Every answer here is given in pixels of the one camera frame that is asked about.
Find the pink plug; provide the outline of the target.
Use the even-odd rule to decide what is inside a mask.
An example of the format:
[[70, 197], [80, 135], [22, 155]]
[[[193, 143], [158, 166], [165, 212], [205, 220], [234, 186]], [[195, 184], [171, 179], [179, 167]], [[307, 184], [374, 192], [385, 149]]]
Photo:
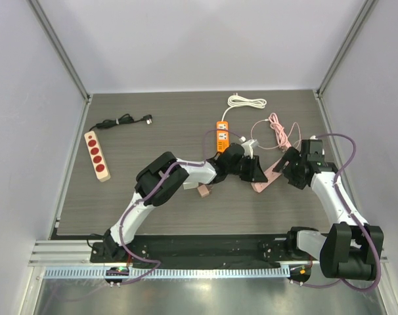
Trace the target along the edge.
[[211, 194], [212, 185], [201, 184], [197, 187], [198, 193], [202, 198], [205, 198]]

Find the white cube socket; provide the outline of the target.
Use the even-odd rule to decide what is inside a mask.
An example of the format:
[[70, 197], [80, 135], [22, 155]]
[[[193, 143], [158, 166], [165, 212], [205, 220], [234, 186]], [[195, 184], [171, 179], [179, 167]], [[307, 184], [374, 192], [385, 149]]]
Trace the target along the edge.
[[197, 187], [198, 187], [197, 182], [184, 182], [183, 183], [184, 190], [196, 189]]

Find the beige red power strip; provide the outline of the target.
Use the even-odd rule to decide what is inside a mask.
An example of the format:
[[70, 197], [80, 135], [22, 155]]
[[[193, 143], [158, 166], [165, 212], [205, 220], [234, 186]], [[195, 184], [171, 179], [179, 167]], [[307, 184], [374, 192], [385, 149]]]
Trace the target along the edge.
[[84, 134], [84, 139], [97, 179], [100, 182], [109, 180], [111, 175], [96, 133], [88, 131]]

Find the pink power strip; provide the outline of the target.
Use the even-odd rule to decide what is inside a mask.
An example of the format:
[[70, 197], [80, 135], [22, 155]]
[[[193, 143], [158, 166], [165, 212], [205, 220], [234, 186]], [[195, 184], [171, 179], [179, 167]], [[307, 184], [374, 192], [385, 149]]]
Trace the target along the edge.
[[267, 178], [267, 182], [255, 182], [251, 183], [253, 190], [257, 193], [261, 193], [266, 189], [269, 185], [271, 185], [277, 178], [281, 176], [280, 173], [274, 172], [273, 169], [277, 165], [280, 160], [273, 163], [266, 171], [264, 171], [264, 175]]

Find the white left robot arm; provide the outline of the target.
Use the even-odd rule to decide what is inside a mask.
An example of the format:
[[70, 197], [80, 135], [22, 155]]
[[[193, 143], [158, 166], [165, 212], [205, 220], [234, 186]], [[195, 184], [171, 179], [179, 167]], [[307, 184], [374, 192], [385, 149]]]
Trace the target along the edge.
[[127, 244], [150, 212], [163, 205], [184, 184], [218, 184], [229, 175], [237, 175], [244, 182], [267, 182], [254, 149], [255, 139], [242, 144], [232, 143], [222, 153], [204, 161], [179, 159], [164, 152], [136, 177], [135, 191], [119, 221], [103, 236], [104, 253], [112, 261], [123, 261], [128, 254]]

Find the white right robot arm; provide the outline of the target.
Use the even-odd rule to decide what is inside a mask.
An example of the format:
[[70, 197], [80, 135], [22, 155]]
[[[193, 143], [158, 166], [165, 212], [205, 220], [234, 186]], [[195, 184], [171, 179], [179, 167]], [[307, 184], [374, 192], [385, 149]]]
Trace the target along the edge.
[[297, 231], [284, 245], [287, 256], [298, 260], [310, 254], [326, 278], [377, 284], [384, 233], [354, 206], [343, 187], [341, 169], [325, 160], [322, 140], [310, 138], [302, 141], [300, 149], [290, 147], [273, 170], [300, 190], [310, 187], [331, 224], [325, 236], [308, 228]]

